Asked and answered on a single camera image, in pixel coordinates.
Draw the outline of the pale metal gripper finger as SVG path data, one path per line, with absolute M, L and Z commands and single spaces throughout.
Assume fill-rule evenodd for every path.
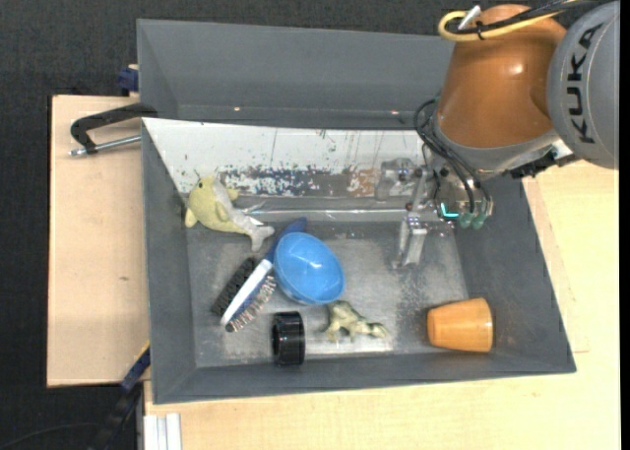
M 392 265 L 395 269 L 417 266 L 428 234 L 426 224 L 418 214 L 407 214 L 400 224 L 397 252 Z
M 384 161 L 377 182 L 377 200 L 386 201 L 395 186 L 406 184 L 418 176 L 419 166 L 411 159 L 396 158 Z

